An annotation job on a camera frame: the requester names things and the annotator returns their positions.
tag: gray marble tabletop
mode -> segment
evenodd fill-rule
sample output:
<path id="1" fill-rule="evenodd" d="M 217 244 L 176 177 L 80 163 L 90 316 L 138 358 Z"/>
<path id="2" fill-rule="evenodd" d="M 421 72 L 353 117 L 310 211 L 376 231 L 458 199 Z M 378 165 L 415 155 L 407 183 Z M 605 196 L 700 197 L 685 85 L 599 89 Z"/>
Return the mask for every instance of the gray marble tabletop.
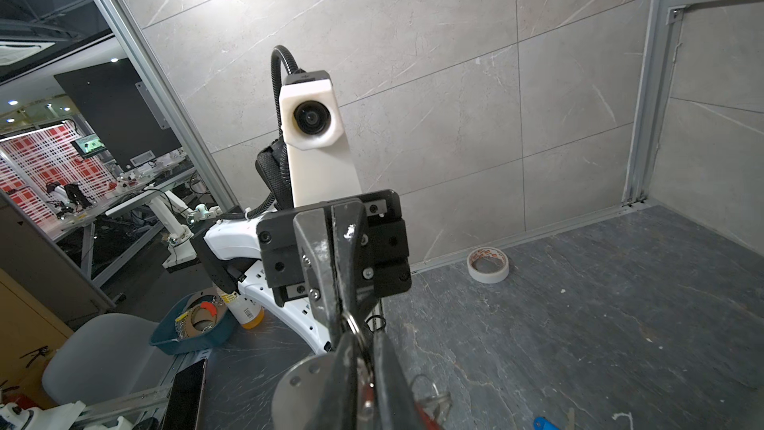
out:
<path id="1" fill-rule="evenodd" d="M 309 355 L 312 351 L 308 344 L 267 311 L 256 328 L 236 328 L 209 357 L 199 427 L 273 428 L 273 391 L 284 372 Z"/>

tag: chair backrest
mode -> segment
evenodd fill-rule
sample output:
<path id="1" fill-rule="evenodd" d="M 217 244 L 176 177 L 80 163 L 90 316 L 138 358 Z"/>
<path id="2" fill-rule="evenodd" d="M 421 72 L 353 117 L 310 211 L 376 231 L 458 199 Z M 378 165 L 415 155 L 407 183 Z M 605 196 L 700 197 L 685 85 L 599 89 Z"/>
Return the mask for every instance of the chair backrest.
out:
<path id="1" fill-rule="evenodd" d="M 60 405 L 87 405 L 129 395 L 155 348 L 156 322 L 127 314 L 100 315 L 58 350 L 43 374 L 43 388 Z"/>

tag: gray chair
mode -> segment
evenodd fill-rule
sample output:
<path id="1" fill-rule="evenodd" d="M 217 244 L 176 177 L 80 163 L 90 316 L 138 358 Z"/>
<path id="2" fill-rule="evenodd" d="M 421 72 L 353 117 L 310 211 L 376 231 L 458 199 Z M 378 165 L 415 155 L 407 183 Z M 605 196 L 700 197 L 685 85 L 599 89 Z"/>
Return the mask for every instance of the gray chair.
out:
<path id="1" fill-rule="evenodd" d="M 156 387 L 173 357 L 151 347 L 156 322 L 127 314 L 100 315 L 56 352 L 43 388 L 58 404 L 105 402 Z"/>

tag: smartphone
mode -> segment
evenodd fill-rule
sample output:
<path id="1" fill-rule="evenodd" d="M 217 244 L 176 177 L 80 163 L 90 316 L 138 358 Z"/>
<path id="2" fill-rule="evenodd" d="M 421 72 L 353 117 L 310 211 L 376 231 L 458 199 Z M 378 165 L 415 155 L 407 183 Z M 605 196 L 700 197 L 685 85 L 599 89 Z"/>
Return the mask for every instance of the smartphone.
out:
<path id="1" fill-rule="evenodd" d="M 178 372 L 170 390 L 162 430 L 196 430 L 202 409 L 207 359 Z"/>

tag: white tape roll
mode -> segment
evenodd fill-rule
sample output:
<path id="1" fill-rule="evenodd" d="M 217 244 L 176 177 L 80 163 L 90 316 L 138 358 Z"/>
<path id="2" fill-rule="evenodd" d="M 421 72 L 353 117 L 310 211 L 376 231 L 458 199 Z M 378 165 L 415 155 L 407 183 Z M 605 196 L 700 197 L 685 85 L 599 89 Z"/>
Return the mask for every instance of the white tape roll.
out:
<path id="1" fill-rule="evenodd" d="M 498 270 L 485 270 L 482 266 L 476 268 L 478 260 L 492 260 L 499 266 Z M 510 258 L 498 249 L 492 247 L 480 247 L 467 256 L 467 269 L 470 276 L 483 284 L 496 284 L 506 279 L 510 275 Z"/>

